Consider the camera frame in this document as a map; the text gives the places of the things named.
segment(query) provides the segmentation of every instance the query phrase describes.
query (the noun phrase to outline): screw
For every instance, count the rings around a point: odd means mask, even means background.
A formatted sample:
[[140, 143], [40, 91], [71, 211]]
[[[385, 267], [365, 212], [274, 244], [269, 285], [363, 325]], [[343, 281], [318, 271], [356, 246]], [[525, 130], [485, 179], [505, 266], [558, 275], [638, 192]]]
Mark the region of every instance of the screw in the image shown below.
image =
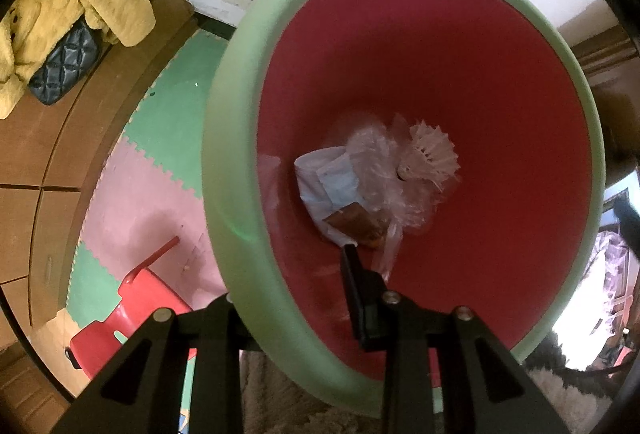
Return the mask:
[[154, 311], [154, 320], [156, 322], [167, 322], [171, 318], [172, 313], [169, 308], [158, 308]]
[[460, 306], [456, 308], [456, 317], [465, 322], [469, 322], [474, 317], [474, 313], [471, 311], [471, 308]]
[[382, 300], [385, 304], [398, 304], [402, 297], [397, 291], [387, 290], [382, 294]]

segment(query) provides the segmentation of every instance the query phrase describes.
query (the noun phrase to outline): plastic bag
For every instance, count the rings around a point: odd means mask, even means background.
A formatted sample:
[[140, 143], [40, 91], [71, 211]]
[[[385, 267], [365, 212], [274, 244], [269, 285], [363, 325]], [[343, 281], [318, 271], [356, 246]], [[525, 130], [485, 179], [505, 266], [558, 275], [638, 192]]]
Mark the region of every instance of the plastic bag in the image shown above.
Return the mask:
[[[409, 127], [396, 116], [390, 128], [369, 122], [350, 135], [345, 147], [312, 151], [299, 157], [295, 167], [300, 197], [329, 240], [340, 247], [358, 244], [326, 222], [353, 203], [380, 225], [384, 236], [372, 269], [387, 280], [404, 233], [425, 231], [436, 205], [457, 181], [458, 163], [439, 127], [424, 122]], [[372, 226], [368, 231], [375, 232]]]

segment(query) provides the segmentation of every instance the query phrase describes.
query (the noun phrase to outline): yellow fluffy jacket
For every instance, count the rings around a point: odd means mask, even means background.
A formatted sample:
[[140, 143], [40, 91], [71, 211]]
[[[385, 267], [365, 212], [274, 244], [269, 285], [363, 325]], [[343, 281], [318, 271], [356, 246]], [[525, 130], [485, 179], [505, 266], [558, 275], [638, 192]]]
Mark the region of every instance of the yellow fluffy jacket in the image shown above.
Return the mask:
[[139, 43], [156, 24], [149, 0], [16, 0], [0, 22], [0, 119], [82, 14], [104, 40], [124, 46]]

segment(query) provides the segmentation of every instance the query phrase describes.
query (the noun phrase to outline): black quilted bag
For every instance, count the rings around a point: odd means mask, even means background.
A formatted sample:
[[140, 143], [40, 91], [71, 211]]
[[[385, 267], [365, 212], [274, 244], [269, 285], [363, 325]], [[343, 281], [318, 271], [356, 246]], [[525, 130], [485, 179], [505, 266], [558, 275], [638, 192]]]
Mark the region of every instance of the black quilted bag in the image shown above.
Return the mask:
[[100, 32], [89, 28], [83, 16], [31, 77], [31, 93], [47, 106], [58, 102], [91, 69], [99, 55]]

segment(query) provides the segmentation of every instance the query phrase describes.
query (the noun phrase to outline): fluffy rug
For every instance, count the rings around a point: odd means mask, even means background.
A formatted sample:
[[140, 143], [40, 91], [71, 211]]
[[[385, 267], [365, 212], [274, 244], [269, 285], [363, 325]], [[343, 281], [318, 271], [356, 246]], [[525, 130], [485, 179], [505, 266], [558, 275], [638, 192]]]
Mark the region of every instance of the fluffy rug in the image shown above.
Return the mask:
[[[291, 382], [263, 353], [244, 353], [241, 365], [245, 434], [380, 434], [380, 420], [322, 403]], [[549, 369], [532, 369], [529, 376], [572, 434], [588, 433], [611, 404], [610, 398], [565, 387]], [[437, 414], [436, 434], [444, 434], [442, 421], [442, 414]]]

